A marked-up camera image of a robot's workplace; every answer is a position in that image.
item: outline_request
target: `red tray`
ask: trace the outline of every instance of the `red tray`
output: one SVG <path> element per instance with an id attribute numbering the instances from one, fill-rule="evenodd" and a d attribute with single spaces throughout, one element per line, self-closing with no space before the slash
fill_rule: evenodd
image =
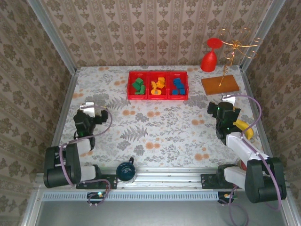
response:
<path id="1" fill-rule="evenodd" d="M 159 77 L 165 78 L 165 87 L 161 90 L 161 95 L 152 95 L 151 82 L 157 82 Z M 137 78 L 143 80 L 145 85 L 145 95 L 135 95 L 136 89 L 132 86 Z M 180 78 L 184 84 L 186 91 L 185 95 L 172 95 L 173 89 L 176 89 L 174 85 L 174 79 Z M 127 98 L 129 100 L 187 100 L 189 94 L 188 76 L 187 72 L 162 72 L 162 71 L 131 71 L 128 76 L 127 83 Z"/>

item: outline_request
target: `orange wooden board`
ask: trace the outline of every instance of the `orange wooden board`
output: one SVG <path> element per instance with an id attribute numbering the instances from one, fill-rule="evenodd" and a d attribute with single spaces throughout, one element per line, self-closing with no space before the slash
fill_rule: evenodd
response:
<path id="1" fill-rule="evenodd" d="M 219 93 L 239 91 L 239 87 L 233 75 L 226 75 L 224 77 L 224 80 L 222 81 L 221 86 L 219 86 L 221 80 L 222 76 L 202 79 L 202 84 L 207 96 Z"/>

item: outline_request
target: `wall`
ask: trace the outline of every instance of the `wall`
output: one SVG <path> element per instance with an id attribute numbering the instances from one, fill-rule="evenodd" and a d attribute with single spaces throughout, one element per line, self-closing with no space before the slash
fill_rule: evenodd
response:
<path id="1" fill-rule="evenodd" d="M 22 220 L 70 81 L 25 0 L 0 1 L 0 225 Z"/>
<path id="2" fill-rule="evenodd" d="M 271 0 L 42 0 L 80 66 L 199 65 L 220 28 L 253 37 Z M 217 51 L 220 63 L 225 63 Z"/>
<path id="3" fill-rule="evenodd" d="M 287 0 L 247 69 L 262 122 L 301 212 L 301 1 Z"/>

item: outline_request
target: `gray floor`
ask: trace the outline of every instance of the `gray floor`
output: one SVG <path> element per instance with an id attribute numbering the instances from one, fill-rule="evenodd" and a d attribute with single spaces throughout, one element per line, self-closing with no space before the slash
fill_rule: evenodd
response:
<path id="1" fill-rule="evenodd" d="M 264 203 L 252 204 L 243 193 L 235 203 L 248 211 L 249 226 L 285 226 L 281 212 Z M 233 207 L 238 226 L 243 212 Z M 228 207 L 217 202 L 44 202 L 36 226 L 231 226 Z"/>

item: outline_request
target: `mug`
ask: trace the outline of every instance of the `mug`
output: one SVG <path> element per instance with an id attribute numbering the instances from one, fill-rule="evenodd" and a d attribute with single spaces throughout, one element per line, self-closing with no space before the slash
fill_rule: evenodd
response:
<path id="1" fill-rule="evenodd" d="M 116 175 L 119 180 L 125 183 L 133 183 L 137 178 L 134 158 L 131 157 L 128 162 L 121 163 L 116 169 Z"/>

